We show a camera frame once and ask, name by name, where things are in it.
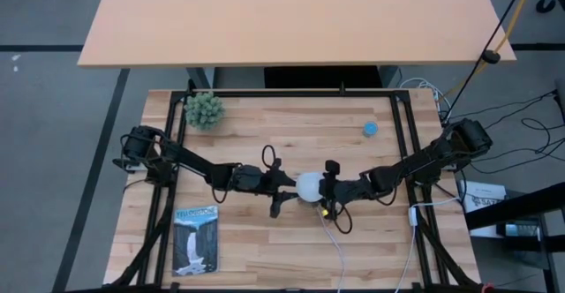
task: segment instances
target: floor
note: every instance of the floor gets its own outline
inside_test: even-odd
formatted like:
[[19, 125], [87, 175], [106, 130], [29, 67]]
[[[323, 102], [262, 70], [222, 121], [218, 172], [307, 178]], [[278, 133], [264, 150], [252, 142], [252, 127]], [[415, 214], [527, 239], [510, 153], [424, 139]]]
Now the floor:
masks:
[[[82, 44], [100, 0], [0, 0], [0, 45]], [[492, 0], [501, 14], [509, 0]], [[565, 42], [561, 8], [540, 15], [538, 0], [528, 0], [512, 42]], [[565, 77], [565, 54], [520, 52], [513, 64], [489, 67], [478, 75], [457, 104], [454, 115], [522, 101], [554, 88], [554, 79]], [[76, 214], [102, 123], [116, 84], [118, 70], [85, 70], [76, 66], [74, 53], [0, 53], [0, 291], [50, 291]], [[469, 65], [404, 66], [404, 78], [423, 77], [448, 89], [470, 70]], [[68, 289], [97, 287], [102, 282], [113, 230], [121, 202], [125, 173], [110, 164], [119, 152], [118, 137], [139, 123], [148, 89], [183, 88], [182, 69], [132, 70], [112, 132], [85, 233], [79, 247]], [[259, 68], [218, 72], [218, 87], [263, 85]], [[483, 124], [512, 111], [501, 109], [475, 116]], [[551, 100], [495, 125], [492, 155], [516, 147], [540, 147], [542, 131], [520, 124], [535, 117], [547, 126], [562, 123], [561, 112]], [[561, 138], [565, 129], [553, 130]], [[565, 156], [562, 150], [555, 155]], [[488, 163], [494, 170], [534, 158], [514, 154]], [[563, 181], [559, 161], [538, 162], [493, 175], [467, 169], [473, 181], [504, 184], [520, 192], [532, 192]], [[565, 231], [559, 214], [548, 216], [553, 233]], [[479, 271], [485, 282], [506, 289], [545, 289], [540, 271], [520, 262], [497, 244], [474, 239]], [[565, 270], [565, 256], [555, 255], [558, 270]]]

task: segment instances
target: green succulent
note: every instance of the green succulent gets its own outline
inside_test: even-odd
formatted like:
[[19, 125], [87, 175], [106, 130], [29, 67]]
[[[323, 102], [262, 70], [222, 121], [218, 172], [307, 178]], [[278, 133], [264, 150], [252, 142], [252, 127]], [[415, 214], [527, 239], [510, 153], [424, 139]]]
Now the green succulent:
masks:
[[186, 122], [199, 130], [212, 130], [218, 125], [225, 109], [212, 92], [188, 97], [185, 104]]

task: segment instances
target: wooden table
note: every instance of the wooden table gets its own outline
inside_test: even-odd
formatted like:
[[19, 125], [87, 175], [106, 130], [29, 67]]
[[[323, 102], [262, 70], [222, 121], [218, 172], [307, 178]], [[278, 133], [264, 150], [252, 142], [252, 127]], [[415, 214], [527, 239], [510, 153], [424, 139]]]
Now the wooden table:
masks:
[[469, 63], [497, 23], [490, 0], [101, 0], [79, 65]]
[[[410, 91], [419, 139], [425, 146], [441, 134], [437, 111], [429, 90]], [[163, 128], [170, 95], [171, 91], [151, 91], [141, 123]], [[342, 164], [340, 179], [357, 179], [362, 170], [399, 161], [388, 98], [223, 98], [222, 101], [226, 116], [218, 128], [210, 132], [187, 128], [185, 135], [185, 147], [211, 162], [242, 162], [264, 170], [261, 149], [271, 144], [282, 158], [282, 168], [291, 177], [306, 171], [323, 171], [324, 161], [333, 159]], [[367, 121], [379, 125], [379, 132], [370, 139], [361, 134]], [[407, 126], [404, 129], [410, 143]], [[131, 175], [128, 182], [144, 175]], [[456, 192], [455, 181], [449, 174], [443, 177], [441, 186]], [[152, 190], [153, 186], [141, 183], [125, 192], [105, 282], [115, 280], [141, 247]], [[441, 192], [433, 191], [434, 201], [445, 198]], [[187, 208], [212, 205], [214, 201], [204, 180], [183, 170], [175, 203], [175, 208]], [[180, 282], [183, 287], [209, 289], [334, 289], [341, 274], [340, 261], [315, 211], [290, 200], [282, 204], [281, 215], [271, 219], [269, 206], [267, 198], [230, 193], [219, 210], [220, 272], [172, 277], [172, 243], [169, 243], [163, 286]], [[411, 242], [406, 187], [404, 184], [398, 187], [396, 201], [390, 207], [375, 201], [356, 201], [348, 208], [353, 217], [353, 231], [342, 235], [335, 226], [330, 227], [346, 259], [343, 287], [395, 288]], [[467, 275], [479, 281], [461, 207], [452, 202], [435, 210], [442, 242]], [[149, 262], [148, 279], [152, 279], [154, 272], [156, 248]], [[429, 245], [427, 251], [434, 282], [439, 282]], [[409, 288], [411, 282], [421, 282], [416, 252], [403, 288]]]

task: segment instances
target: desk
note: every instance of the desk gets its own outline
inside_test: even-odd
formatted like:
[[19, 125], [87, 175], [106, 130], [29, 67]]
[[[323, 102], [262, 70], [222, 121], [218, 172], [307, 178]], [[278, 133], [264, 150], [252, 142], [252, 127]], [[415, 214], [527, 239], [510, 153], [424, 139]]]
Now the desk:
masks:
[[79, 65], [471, 63], [497, 23], [490, 0], [101, 0]]
[[[425, 146], [441, 134], [437, 110], [429, 90], [414, 89], [410, 94], [419, 140]], [[164, 128], [170, 97], [171, 91], [151, 91], [141, 123]], [[400, 159], [388, 97], [250, 97], [222, 98], [222, 101], [226, 115], [218, 128], [210, 132], [187, 128], [184, 137], [186, 148], [211, 162], [242, 162], [264, 170], [261, 149], [271, 144], [282, 158], [282, 169], [290, 177], [305, 171], [323, 171], [324, 161], [333, 159], [342, 164], [340, 179], [357, 179], [362, 170]], [[401, 116], [405, 139], [410, 142], [404, 113]], [[367, 121], [379, 125], [379, 132], [370, 139], [361, 134]], [[406, 146], [411, 154], [411, 144]], [[145, 173], [130, 175], [128, 182], [144, 176]], [[451, 175], [446, 174], [440, 184], [456, 192]], [[105, 282], [115, 280], [141, 247], [152, 192], [153, 186], [145, 183], [135, 184], [125, 192]], [[445, 199], [437, 190], [433, 190], [432, 197], [434, 201]], [[175, 208], [212, 204], [210, 187], [204, 180], [181, 170]], [[396, 287], [410, 249], [408, 204], [406, 187], [401, 184], [391, 207], [375, 201], [350, 203], [354, 226], [349, 235], [339, 234], [333, 225], [330, 227], [346, 259], [345, 289]], [[221, 258], [220, 272], [215, 274], [172, 277], [172, 237], [169, 237], [162, 285], [169, 287], [172, 282], [180, 282], [182, 287], [208, 289], [334, 289], [341, 274], [339, 257], [317, 214], [290, 200], [282, 204], [280, 216], [271, 219], [269, 206], [267, 198], [235, 192], [219, 205]], [[471, 279], [479, 281], [462, 208], [453, 202], [436, 207], [435, 213], [448, 252]], [[149, 260], [149, 282], [155, 271], [157, 247]], [[438, 282], [432, 248], [428, 245], [426, 251], [433, 281]], [[419, 269], [415, 251], [404, 288], [409, 288], [411, 282], [422, 282]]]

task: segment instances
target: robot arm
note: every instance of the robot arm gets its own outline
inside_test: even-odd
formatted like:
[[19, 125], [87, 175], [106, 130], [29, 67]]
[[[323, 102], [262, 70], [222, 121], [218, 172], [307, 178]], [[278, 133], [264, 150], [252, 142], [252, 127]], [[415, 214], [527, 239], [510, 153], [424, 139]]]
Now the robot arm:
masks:
[[[127, 140], [122, 148], [123, 156], [129, 162], [145, 165], [148, 170], [147, 181], [153, 184], [166, 184], [175, 166], [180, 166], [204, 178], [213, 191], [247, 192], [271, 197], [273, 203], [270, 215], [273, 218], [278, 216], [285, 200], [298, 196], [296, 193], [278, 191], [280, 186], [296, 185], [284, 171], [279, 170], [282, 164], [280, 159], [275, 158], [273, 164], [268, 165], [268, 170], [263, 173], [252, 165], [209, 162], [168, 139], [163, 131], [150, 126], [134, 127], [130, 134], [124, 137]], [[156, 147], [161, 149], [160, 153], [157, 153]], [[121, 159], [114, 161], [118, 165], [120, 162]]]
[[432, 143], [391, 166], [379, 166], [359, 173], [356, 181], [339, 181], [339, 164], [326, 162], [319, 193], [324, 200], [345, 205], [353, 200], [379, 199], [388, 196], [406, 177], [413, 176], [422, 184], [440, 180], [441, 169], [454, 166], [462, 169], [471, 159], [486, 154], [493, 144], [477, 121], [464, 119], [444, 129]]

